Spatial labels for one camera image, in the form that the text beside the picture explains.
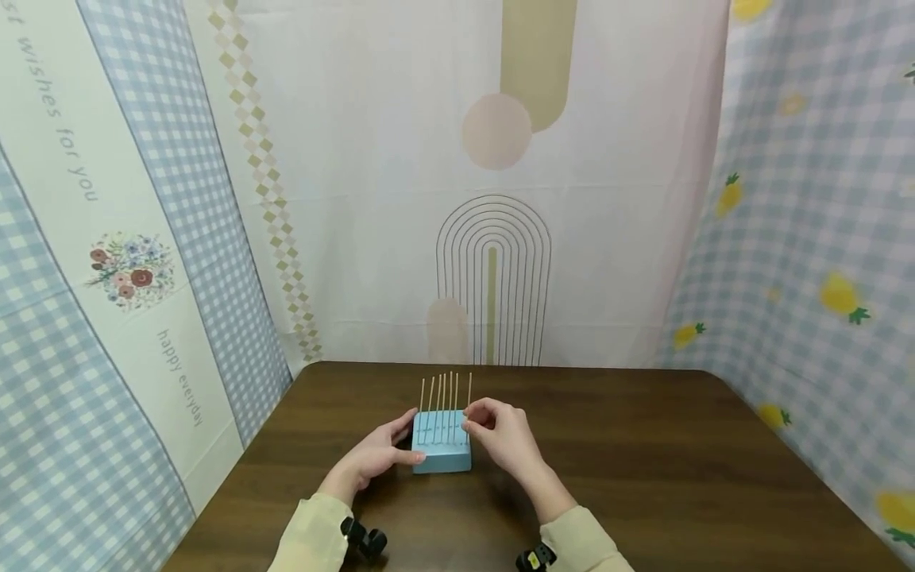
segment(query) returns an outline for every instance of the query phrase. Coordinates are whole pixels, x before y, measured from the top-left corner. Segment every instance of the pink circle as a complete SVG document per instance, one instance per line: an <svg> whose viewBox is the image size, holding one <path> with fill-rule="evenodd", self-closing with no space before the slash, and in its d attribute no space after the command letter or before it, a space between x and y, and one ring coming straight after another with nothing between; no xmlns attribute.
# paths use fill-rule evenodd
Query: pink circle
<svg viewBox="0 0 915 572"><path fill-rule="evenodd" d="M531 116L504 93L479 98L464 117L464 149L480 167L501 170L518 162L531 143Z"/></svg>

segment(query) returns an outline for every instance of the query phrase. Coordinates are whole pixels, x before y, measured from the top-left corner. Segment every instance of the flower bouquet print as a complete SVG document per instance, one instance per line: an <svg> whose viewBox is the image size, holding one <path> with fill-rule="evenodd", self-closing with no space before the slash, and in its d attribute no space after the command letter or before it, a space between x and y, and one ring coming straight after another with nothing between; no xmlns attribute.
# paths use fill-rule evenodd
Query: flower bouquet print
<svg viewBox="0 0 915 572"><path fill-rule="evenodd" d="M124 312L151 308L175 289L172 251L157 236L103 234L89 257L95 277L86 286L101 289Z"/></svg>

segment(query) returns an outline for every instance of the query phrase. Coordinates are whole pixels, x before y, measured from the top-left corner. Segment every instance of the checkered pattern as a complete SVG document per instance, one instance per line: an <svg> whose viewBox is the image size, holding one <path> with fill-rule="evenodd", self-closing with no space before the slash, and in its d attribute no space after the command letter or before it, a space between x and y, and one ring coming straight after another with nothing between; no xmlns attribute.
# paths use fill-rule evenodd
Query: checkered pattern
<svg viewBox="0 0 915 572"><path fill-rule="evenodd" d="M193 518L0 158L0 570L158 569Z"/></svg>
<svg viewBox="0 0 915 572"><path fill-rule="evenodd" d="M79 5L188 269L242 442L291 383L178 0Z"/></svg>
<svg viewBox="0 0 915 572"><path fill-rule="evenodd" d="M875 494L915 491L912 29L909 0L782 0L732 20L708 204L664 336L707 331L659 356L790 412L782 436L886 540ZM735 172L743 199L719 219ZM872 318L821 303L833 271Z"/></svg>
<svg viewBox="0 0 915 572"><path fill-rule="evenodd" d="M238 132L243 137L242 145L250 154L248 164L252 168L253 189L261 197L263 219L276 259L275 268L280 287L285 292L286 310L299 348L307 362L314 362L322 355L318 326L302 282L305 276L301 272L276 158L270 152L274 144L268 138L265 112L259 105L261 94L254 88L257 78L251 73L252 59L245 51L248 39L242 34L241 19L235 15L237 5L237 0L210 0L212 12L208 20L214 28L213 39L223 50L220 64L225 67L225 79L232 87L229 99L237 106L235 117L239 121Z"/></svg>

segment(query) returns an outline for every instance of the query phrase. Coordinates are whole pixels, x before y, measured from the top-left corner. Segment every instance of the yellow pineapple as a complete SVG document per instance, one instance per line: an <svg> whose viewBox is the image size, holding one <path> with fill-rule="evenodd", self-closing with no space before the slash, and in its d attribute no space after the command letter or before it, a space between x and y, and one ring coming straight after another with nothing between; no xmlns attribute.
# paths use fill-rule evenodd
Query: yellow pineapple
<svg viewBox="0 0 915 572"><path fill-rule="evenodd" d="M740 175L734 173L725 182L725 189L721 191L721 196L718 197L718 204L715 207L715 216L719 219L724 218L726 214L731 212L743 198L743 189L740 183L737 182L738 179L740 179Z"/></svg>
<svg viewBox="0 0 915 572"><path fill-rule="evenodd" d="M731 9L738 20L749 22L768 10L771 4L772 0L734 0Z"/></svg>
<svg viewBox="0 0 915 572"><path fill-rule="evenodd" d="M806 106L807 100L804 99L803 95L794 93L781 102L781 105L779 105L779 113L782 115L795 115L802 112L803 108Z"/></svg>
<svg viewBox="0 0 915 572"><path fill-rule="evenodd" d="M773 431L783 429L791 424L787 411L774 404L763 404L759 407L759 416Z"/></svg>
<svg viewBox="0 0 915 572"><path fill-rule="evenodd" d="M876 504L893 542L915 548L915 491L883 491L877 495Z"/></svg>
<svg viewBox="0 0 915 572"><path fill-rule="evenodd" d="M867 308L858 305L855 285L840 272L830 272L820 286L820 302L823 306L843 316L848 323L861 325L861 320L870 318Z"/></svg>
<svg viewBox="0 0 915 572"><path fill-rule="evenodd" d="M673 348L682 350L689 344L693 343L695 337L705 332L705 324L698 322L696 324L687 324L673 333Z"/></svg>

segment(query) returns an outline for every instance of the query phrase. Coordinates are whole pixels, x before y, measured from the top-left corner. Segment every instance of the wooden table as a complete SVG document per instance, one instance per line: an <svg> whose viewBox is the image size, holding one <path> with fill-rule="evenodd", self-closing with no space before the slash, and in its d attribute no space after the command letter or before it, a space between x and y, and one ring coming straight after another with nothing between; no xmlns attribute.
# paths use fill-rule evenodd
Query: wooden table
<svg viewBox="0 0 915 572"><path fill-rule="evenodd" d="M166 572L266 570L298 500L417 405L422 377L449 369L474 372L476 397L527 411L546 460L636 572L906 569L711 374L322 362L299 375ZM399 469L361 494L356 514L388 535L384 570L514 569L537 539L533 510L479 446L473 462L464 474Z"/></svg>

